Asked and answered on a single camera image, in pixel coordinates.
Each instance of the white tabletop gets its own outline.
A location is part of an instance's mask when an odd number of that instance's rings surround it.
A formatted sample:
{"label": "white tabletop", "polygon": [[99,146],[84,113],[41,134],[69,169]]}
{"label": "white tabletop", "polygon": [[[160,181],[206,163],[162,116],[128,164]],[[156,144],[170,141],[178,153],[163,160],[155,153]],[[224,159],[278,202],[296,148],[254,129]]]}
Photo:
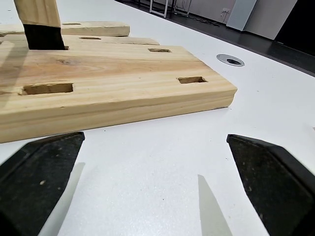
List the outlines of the white tabletop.
{"label": "white tabletop", "polygon": [[[283,146],[315,174],[315,78],[113,0],[57,2],[63,22],[128,23],[130,36],[184,46],[238,88],[229,108],[85,131],[77,162],[86,165],[59,236],[200,236],[197,175],[233,235],[268,235],[225,140],[235,133]],[[0,23],[18,22],[13,0],[2,0]],[[1,144],[0,162],[29,141]]]}

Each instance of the wood grain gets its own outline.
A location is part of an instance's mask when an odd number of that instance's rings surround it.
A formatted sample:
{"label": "wood grain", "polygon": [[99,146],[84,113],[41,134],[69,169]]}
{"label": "wood grain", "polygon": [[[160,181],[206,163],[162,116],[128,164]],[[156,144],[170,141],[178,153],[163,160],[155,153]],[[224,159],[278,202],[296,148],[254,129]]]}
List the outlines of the wood grain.
{"label": "wood grain", "polygon": [[14,0],[23,24],[60,28],[56,0]]}
{"label": "wood grain", "polygon": [[236,92],[182,47],[63,38],[68,51],[0,45],[0,142],[227,107]]}
{"label": "wood grain", "polygon": [[[122,22],[85,21],[61,24],[62,35],[128,36],[130,26]],[[24,34],[23,25],[0,25],[0,37]]]}

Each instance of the wall outlet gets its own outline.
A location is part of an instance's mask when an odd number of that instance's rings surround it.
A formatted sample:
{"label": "wall outlet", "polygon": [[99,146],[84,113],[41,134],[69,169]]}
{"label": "wall outlet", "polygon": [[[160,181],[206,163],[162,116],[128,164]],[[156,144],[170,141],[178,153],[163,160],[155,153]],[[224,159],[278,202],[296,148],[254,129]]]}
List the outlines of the wall outlet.
{"label": "wall outlet", "polygon": [[222,12],[230,13],[230,12],[231,12],[231,9],[223,8],[223,9],[222,9]]}

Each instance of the rectangular hole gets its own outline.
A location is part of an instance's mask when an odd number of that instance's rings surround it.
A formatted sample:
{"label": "rectangular hole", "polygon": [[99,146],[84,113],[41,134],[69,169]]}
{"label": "rectangular hole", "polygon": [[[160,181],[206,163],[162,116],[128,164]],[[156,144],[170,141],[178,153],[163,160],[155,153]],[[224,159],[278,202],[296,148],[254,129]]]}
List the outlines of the rectangular hole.
{"label": "rectangular hole", "polygon": [[64,26],[77,26],[80,25],[80,23],[63,23]]}
{"label": "rectangular hole", "polygon": [[208,82],[202,76],[194,76],[194,77],[180,77],[177,78],[181,84],[190,84],[190,83],[203,83]]}
{"label": "rectangular hole", "polygon": [[101,38],[97,38],[97,37],[79,37],[81,39],[101,39]]}
{"label": "rectangular hole", "polygon": [[46,84],[46,85],[26,85],[23,87],[21,95],[36,95],[45,93],[73,92],[73,84]]}
{"label": "rectangular hole", "polygon": [[171,52],[171,50],[169,49],[162,49],[162,48],[148,48],[148,50],[153,53],[170,53]]}

